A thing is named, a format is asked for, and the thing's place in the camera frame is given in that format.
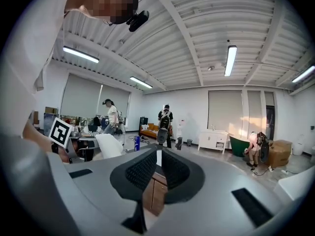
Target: person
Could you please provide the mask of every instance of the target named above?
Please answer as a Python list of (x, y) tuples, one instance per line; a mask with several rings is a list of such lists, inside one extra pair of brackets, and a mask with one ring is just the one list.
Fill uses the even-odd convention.
[(126, 130), (125, 130), (125, 126), (124, 126), (124, 120), (122, 118), (122, 113), (117, 110), (114, 102), (111, 101), (110, 99), (104, 100), (103, 105), (106, 105), (106, 107), (109, 108), (108, 113), (107, 113), (109, 124), (105, 128), (104, 134), (113, 135), (116, 129), (121, 130), (121, 132), (123, 134), (123, 138), (124, 138), (122, 144), (125, 145)]
[[(164, 114), (168, 114), (168, 112), (169, 112), (169, 105), (165, 105), (165, 107), (163, 108), (163, 110), (161, 110), (160, 112), (159, 112), (159, 114), (158, 114), (158, 120), (160, 121), (161, 120), (161, 118), (163, 117), (163, 113)], [(170, 122), (172, 122), (173, 121), (173, 113), (171, 112), (170, 114), (169, 114), (169, 120), (170, 120)], [(168, 148), (172, 148), (172, 144), (171, 144), (171, 127), (169, 127), (168, 128), (168, 135), (167, 135), (167, 139), (166, 139), (166, 143), (167, 143), (167, 147)]]
[(260, 150), (258, 149), (258, 144), (257, 144), (257, 134), (255, 132), (252, 132), (250, 135), (250, 145), (245, 151), (245, 154), (248, 154), (250, 158), (250, 162), (246, 164), (252, 168), (257, 167), (259, 153), (260, 153)]
[[(42, 70), (52, 57), (64, 17), (70, 11), (79, 11), (90, 18), (121, 23), (137, 7), (138, 0), (33, 0), (17, 21), (0, 57), (0, 133), (23, 136), (51, 152), (50, 139), (28, 118), (36, 105), (34, 94), (44, 87)], [(68, 162), (62, 147), (58, 154)]]

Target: ceiling light fixture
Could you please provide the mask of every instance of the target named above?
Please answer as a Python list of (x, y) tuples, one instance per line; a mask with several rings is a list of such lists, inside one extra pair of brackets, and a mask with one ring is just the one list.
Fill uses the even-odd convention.
[(306, 76), (308, 76), (311, 72), (313, 72), (315, 70), (315, 65), (312, 65), (309, 69), (307, 69), (306, 71), (304, 71), (302, 74), (300, 74), (299, 76), (297, 76), (292, 82), (293, 83), (297, 83), (298, 81), (302, 80), (303, 78), (305, 78)]
[(63, 47), (63, 50), (64, 50), (65, 52), (67, 52), (67, 53), (74, 54), (74, 55), (76, 55), (76, 56), (82, 57), (82, 58), (84, 58), (84, 59), (88, 59), (88, 60), (93, 61), (93, 62), (95, 62), (95, 63), (98, 63), (98, 62), (99, 62), (99, 59), (97, 59), (97, 58), (95, 58), (95, 57), (93, 57), (93, 56), (91, 56), (91, 55), (88, 55), (88, 54), (86, 54), (86, 53), (77, 51), (77, 50), (75, 50), (75, 49), (73, 49), (73, 48), (64, 46), (64, 47)]
[(135, 78), (135, 77), (130, 77), (130, 79), (131, 80), (133, 80), (133, 81), (135, 81), (135, 82), (137, 82), (137, 83), (139, 83), (139, 84), (141, 84), (141, 85), (144, 85), (145, 87), (147, 87), (147, 88), (152, 88), (152, 86), (151, 85), (149, 85), (149, 84), (147, 84), (147, 83), (145, 83), (145, 82), (143, 82), (143, 81), (141, 81), (141, 80), (139, 80), (139, 79), (137, 79), (137, 78)]
[(237, 47), (236, 45), (230, 45), (227, 48), (227, 62), (225, 67), (224, 76), (231, 76), (231, 72), (233, 69), (235, 57), (236, 57)]

